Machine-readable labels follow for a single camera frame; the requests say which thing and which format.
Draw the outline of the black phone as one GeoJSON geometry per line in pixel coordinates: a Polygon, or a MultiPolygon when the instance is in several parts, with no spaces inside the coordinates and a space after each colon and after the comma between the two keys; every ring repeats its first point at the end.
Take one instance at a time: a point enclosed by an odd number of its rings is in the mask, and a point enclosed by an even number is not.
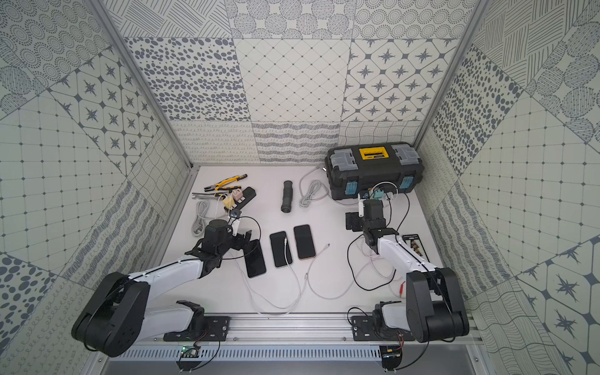
{"type": "Polygon", "coordinates": [[[273,261],[276,268],[292,265],[292,253],[288,243],[288,236],[285,231],[271,234],[270,244],[273,254],[273,261]]]}
{"type": "Polygon", "coordinates": [[[245,248],[244,261],[248,278],[255,278],[267,272],[260,240],[251,240],[245,248]]]}

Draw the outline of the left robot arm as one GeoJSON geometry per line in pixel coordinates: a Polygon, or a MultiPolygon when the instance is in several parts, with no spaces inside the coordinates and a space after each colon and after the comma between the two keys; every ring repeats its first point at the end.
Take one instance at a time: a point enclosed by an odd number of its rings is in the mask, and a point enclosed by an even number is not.
{"type": "Polygon", "coordinates": [[[237,233],[226,220],[212,220],[195,246],[166,265],[138,273],[105,276],[71,329],[71,336],[90,352],[109,357],[125,353],[136,342],[162,335],[169,340],[220,340],[226,329],[207,317],[204,308],[188,300],[150,308],[155,298],[220,268],[230,250],[244,256],[256,252],[252,233],[237,233]]]}

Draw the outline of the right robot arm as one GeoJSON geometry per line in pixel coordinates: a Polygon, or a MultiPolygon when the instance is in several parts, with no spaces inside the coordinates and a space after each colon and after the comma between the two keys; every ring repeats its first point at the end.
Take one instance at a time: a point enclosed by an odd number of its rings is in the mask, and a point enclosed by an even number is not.
{"type": "Polygon", "coordinates": [[[399,318],[399,328],[420,342],[467,336],[470,324],[456,273],[437,267],[419,256],[387,225],[384,203],[361,199],[357,212],[346,214],[346,228],[361,232],[364,241],[398,273],[405,275],[405,302],[390,317],[399,318]]]}

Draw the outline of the yellow charger plug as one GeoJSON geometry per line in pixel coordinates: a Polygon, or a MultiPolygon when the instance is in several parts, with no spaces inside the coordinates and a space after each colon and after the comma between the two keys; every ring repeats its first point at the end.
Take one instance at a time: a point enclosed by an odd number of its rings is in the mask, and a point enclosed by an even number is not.
{"type": "Polygon", "coordinates": [[[233,207],[235,207],[236,202],[232,196],[228,196],[223,200],[223,205],[225,209],[232,209],[233,207]]]}

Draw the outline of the pink charger plug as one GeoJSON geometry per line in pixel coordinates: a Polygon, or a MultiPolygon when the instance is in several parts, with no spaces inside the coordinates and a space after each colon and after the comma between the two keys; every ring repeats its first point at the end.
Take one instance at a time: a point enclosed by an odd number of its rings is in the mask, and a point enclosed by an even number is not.
{"type": "Polygon", "coordinates": [[[234,198],[235,201],[242,200],[244,198],[243,191],[240,188],[233,190],[232,197],[234,198]]]}

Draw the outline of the black power strip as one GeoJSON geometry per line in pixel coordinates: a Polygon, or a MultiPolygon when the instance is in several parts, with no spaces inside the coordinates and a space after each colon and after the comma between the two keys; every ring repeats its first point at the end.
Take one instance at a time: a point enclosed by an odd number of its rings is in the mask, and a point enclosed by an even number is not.
{"type": "Polygon", "coordinates": [[[233,207],[232,209],[224,209],[227,212],[230,212],[233,209],[240,209],[242,210],[248,203],[250,203],[251,200],[253,200],[256,197],[256,190],[252,187],[247,187],[245,188],[243,191],[244,194],[244,198],[240,201],[235,201],[236,205],[235,207],[233,207]]]}

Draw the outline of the black yellow toolbox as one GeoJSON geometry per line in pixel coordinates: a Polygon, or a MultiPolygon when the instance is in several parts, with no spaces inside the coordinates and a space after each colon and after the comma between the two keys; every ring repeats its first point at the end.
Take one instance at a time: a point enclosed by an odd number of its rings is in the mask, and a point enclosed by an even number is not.
{"type": "Polygon", "coordinates": [[[324,164],[335,200],[364,196],[372,188],[409,193],[425,171],[417,150],[406,142],[332,148],[324,164]]]}

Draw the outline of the yellow black pliers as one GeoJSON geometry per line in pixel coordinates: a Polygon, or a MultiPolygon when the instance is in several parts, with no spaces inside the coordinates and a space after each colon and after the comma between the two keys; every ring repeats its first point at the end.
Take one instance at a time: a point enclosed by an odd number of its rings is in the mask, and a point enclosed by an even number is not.
{"type": "Polygon", "coordinates": [[[244,180],[247,177],[248,177],[247,174],[242,174],[242,175],[236,175],[236,176],[233,176],[233,177],[229,177],[227,179],[219,181],[218,183],[215,183],[213,185],[205,187],[204,188],[204,192],[218,192],[218,191],[228,190],[228,185],[229,184],[232,184],[234,182],[238,182],[238,181],[244,180]]]}

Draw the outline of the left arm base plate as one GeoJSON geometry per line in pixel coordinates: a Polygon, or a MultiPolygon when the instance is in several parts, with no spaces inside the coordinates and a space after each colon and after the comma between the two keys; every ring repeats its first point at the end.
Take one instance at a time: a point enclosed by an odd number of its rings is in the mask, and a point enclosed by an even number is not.
{"type": "Polygon", "coordinates": [[[204,316],[192,319],[188,328],[180,332],[170,332],[163,336],[164,342],[225,342],[231,317],[204,316]]]}

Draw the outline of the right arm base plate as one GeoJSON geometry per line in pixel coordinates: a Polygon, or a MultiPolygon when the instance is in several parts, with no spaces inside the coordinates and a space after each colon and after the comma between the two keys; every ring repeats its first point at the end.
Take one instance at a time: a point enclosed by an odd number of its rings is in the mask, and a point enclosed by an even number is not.
{"type": "Polygon", "coordinates": [[[355,342],[414,342],[415,339],[409,331],[399,328],[390,328],[382,320],[366,316],[351,316],[349,318],[353,340],[355,342]]]}

